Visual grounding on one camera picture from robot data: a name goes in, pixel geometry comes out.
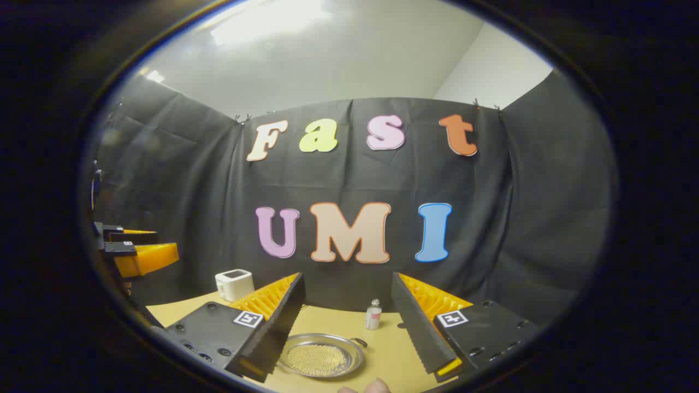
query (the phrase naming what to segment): blue letter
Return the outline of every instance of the blue letter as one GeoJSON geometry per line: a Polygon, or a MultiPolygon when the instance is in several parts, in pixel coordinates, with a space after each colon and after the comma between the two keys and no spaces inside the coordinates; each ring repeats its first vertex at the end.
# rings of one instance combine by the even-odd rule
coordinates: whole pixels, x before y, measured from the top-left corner
{"type": "Polygon", "coordinates": [[[418,262],[437,262],[449,256],[444,249],[444,237],[447,233],[447,216],[452,214],[452,205],[448,203],[425,203],[417,209],[425,219],[422,234],[422,250],[415,254],[418,262]]]}

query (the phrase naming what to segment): black backdrop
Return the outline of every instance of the black backdrop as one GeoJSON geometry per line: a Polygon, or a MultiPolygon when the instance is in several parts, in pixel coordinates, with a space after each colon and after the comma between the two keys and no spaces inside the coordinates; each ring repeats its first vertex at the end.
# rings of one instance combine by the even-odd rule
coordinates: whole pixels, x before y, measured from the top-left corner
{"type": "MultiPolygon", "coordinates": [[[[400,271],[471,301],[495,299],[536,322],[559,313],[585,282],[610,223],[615,170],[604,126],[557,73],[495,110],[426,99],[355,99],[278,111],[243,124],[178,92],[137,78],[103,125],[103,191],[96,219],[153,229],[175,241],[180,261],[134,283],[134,299],[166,303],[215,291],[214,275],[241,268],[255,287],[306,274],[307,303],[362,310],[379,298],[389,309],[390,273],[400,271]],[[475,132],[473,157],[455,155],[438,120],[458,113],[475,132]],[[366,125],[396,114],[406,142],[366,145],[366,125]],[[307,124],[338,122],[338,146],[304,153],[307,124]],[[248,162],[260,124],[288,120],[267,158],[248,162]],[[351,224],[369,202],[391,205],[385,264],[316,262],[309,207],[334,202],[351,224]],[[453,206],[449,257],[419,263],[423,203],[453,206]],[[296,252],[264,252],[254,209],[295,208],[296,252]]],[[[283,243],[282,220],[273,235],[283,243]]]]}

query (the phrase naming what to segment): finger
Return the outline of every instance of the finger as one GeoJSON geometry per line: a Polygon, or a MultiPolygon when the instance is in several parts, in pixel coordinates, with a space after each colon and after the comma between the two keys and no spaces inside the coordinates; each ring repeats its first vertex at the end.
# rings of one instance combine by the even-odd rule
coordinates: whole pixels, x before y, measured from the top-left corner
{"type": "Polygon", "coordinates": [[[376,378],[376,380],[369,384],[364,390],[364,393],[391,393],[388,385],[381,378],[376,378]]]}

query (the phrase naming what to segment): white wall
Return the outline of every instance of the white wall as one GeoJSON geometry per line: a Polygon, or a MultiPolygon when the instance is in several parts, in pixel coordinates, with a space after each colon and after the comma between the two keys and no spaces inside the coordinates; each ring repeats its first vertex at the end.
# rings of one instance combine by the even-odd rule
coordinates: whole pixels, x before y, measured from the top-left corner
{"type": "Polygon", "coordinates": [[[551,66],[519,41],[490,24],[480,33],[435,99],[504,108],[541,83],[551,66]]]}

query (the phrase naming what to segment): silver dish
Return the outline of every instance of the silver dish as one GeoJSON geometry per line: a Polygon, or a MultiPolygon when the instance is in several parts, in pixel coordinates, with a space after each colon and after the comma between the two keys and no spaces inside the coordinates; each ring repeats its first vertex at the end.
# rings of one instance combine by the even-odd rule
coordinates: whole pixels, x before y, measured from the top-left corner
{"type": "Polygon", "coordinates": [[[359,338],[347,339],[344,337],[334,336],[332,334],[321,333],[297,334],[287,339],[287,343],[284,345],[284,350],[282,351],[278,363],[286,370],[311,378],[335,378],[343,376],[353,372],[364,362],[364,353],[362,352],[361,348],[350,340],[355,340],[364,348],[367,346],[366,342],[359,338]],[[303,371],[297,370],[293,366],[289,365],[289,362],[287,361],[289,351],[292,348],[300,345],[329,345],[335,347],[339,349],[342,355],[345,357],[345,362],[342,366],[336,367],[332,371],[322,375],[304,373],[303,371]]]}

